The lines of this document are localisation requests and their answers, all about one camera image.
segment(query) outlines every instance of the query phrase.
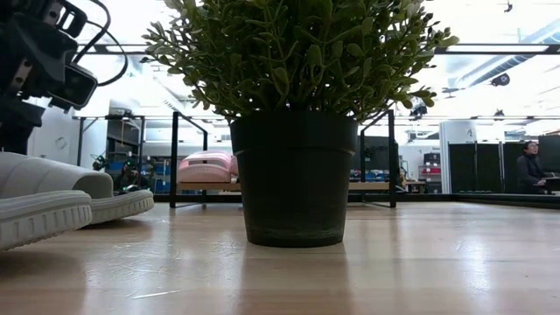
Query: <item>shoe sole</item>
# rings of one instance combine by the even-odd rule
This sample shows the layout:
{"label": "shoe sole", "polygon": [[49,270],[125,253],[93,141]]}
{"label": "shoe sole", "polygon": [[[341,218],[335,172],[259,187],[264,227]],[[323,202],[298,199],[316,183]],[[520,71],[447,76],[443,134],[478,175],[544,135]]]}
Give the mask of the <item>shoe sole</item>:
{"label": "shoe sole", "polygon": [[132,192],[113,198],[92,199],[91,207],[91,224],[100,224],[150,211],[154,207],[154,199],[151,192]]}
{"label": "shoe sole", "polygon": [[49,192],[1,201],[0,250],[83,228],[93,218],[90,198],[83,192]]}

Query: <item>black cable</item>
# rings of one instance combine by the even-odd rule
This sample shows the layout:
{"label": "black cable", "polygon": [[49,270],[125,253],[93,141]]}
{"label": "black cable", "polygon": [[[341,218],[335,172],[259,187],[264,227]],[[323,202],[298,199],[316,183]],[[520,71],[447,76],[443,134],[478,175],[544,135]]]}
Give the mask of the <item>black cable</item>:
{"label": "black cable", "polygon": [[[91,24],[93,26],[97,26],[99,28],[103,28],[101,25],[97,24],[96,22],[87,21],[87,23]],[[121,79],[126,74],[126,71],[129,69],[129,58],[127,57],[126,52],[124,51],[123,47],[121,46],[121,43],[119,43],[119,41],[116,40],[115,36],[113,36],[113,34],[111,34],[110,31],[107,31],[107,35],[109,37],[111,37],[111,39],[113,39],[113,41],[115,42],[115,44],[117,46],[119,46],[119,48],[121,48],[122,56],[124,57],[124,65],[122,65],[122,69],[121,69],[121,72],[119,74],[117,74],[113,79],[106,80],[105,82],[102,82],[102,83],[98,83],[97,84],[98,87],[105,87],[109,84],[115,83],[117,80]]]}
{"label": "black cable", "polygon": [[93,38],[91,38],[89,43],[87,43],[87,45],[81,50],[81,52],[79,52],[76,55],[76,57],[73,59],[73,62],[75,63],[80,62],[80,60],[86,55],[88,50],[90,50],[91,47],[93,47],[103,37],[103,35],[109,32],[109,27],[111,26],[111,14],[109,13],[109,9],[107,9],[107,6],[105,6],[105,4],[103,4],[99,0],[89,0],[89,1],[93,2],[94,4],[97,4],[100,8],[102,8],[105,11],[105,15],[107,16],[107,22],[105,22],[105,26],[100,26],[97,24],[99,27],[101,27],[101,31],[98,32],[97,35],[95,35]]}

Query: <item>desk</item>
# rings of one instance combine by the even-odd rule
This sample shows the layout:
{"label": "desk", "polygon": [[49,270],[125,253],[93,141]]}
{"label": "desk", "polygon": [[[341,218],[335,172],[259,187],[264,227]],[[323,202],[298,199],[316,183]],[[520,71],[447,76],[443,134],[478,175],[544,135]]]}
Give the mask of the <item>desk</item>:
{"label": "desk", "polygon": [[545,178],[546,184],[544,185],[544,189],[546,193],[551,195],[553,191],[560,191],[560,178]]}

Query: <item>potted plant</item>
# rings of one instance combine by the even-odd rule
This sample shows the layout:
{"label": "potted plant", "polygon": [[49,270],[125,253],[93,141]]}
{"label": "potted plant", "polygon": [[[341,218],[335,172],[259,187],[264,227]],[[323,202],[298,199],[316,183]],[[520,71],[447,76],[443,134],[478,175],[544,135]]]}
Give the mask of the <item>potted plant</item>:
{"label": "potted plant", "polygon": [[418,97],[439,46],[423,0],[165,0],[144,62],[169,66],[196,105],[230,122],[250,242],[341,242],[358,124]]}

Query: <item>white shoe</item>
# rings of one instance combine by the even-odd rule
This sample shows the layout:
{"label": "white shoe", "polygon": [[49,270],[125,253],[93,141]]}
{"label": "white shoe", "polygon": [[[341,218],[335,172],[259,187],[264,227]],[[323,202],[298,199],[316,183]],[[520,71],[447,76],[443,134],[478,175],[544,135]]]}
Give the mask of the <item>white shoe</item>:
{"label": "white shoe", "polygon": [[13,198],[52,191],[83,191],[91,199],[92,224],[119,220],[151,210],[153,193],[113,196],[113,179],[105,172],[38,157],[0,152],[0,196]]}
{"label": "white shoe", "polygon": [[91,197],[80,191],[0,199],[0,250],[85,227],[93,218],[90,204]]}

